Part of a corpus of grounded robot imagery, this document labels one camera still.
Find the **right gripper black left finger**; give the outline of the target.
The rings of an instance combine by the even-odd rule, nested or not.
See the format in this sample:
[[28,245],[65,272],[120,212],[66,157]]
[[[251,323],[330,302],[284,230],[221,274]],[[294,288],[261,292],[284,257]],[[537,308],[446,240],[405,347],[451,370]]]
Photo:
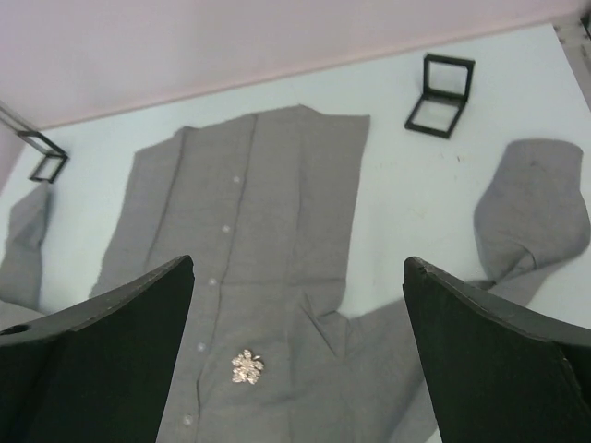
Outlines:
[[190,257],[1,332],[4,442],[153,442],[194,285]]

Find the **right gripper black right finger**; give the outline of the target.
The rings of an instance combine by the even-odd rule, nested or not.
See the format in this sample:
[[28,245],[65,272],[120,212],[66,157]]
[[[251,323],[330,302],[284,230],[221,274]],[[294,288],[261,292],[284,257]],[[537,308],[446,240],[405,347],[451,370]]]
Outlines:
[[444,442],[587,442],[590,331],[418,257],[404,300]]

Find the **silver crystal brooch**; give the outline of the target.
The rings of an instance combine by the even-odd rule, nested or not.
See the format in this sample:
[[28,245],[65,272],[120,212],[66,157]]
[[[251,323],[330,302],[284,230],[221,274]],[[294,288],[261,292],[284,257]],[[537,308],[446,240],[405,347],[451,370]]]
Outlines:
[[255,385],[264,370],[261,357],[248,349],[245,349],[232,359],[232,366],[232,382],[236,384],[248,383]]

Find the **grey button-up shirt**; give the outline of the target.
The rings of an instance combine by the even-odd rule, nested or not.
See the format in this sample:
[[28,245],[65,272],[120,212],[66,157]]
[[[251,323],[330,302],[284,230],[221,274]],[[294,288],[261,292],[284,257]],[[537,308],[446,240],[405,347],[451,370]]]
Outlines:
[[[437,422],[404,301],[338,312],[369,116],[302,105],[203,128],[136,152],[90,296],[181,255],[195,286],[155,442],[427,442]],[[475,212],[477,287],[527,305],[590,244],[582,150],[510,143]],[[50,188],[11,210],[1,329],[43,317]],[[232,359],[261,357],[255,385]]]

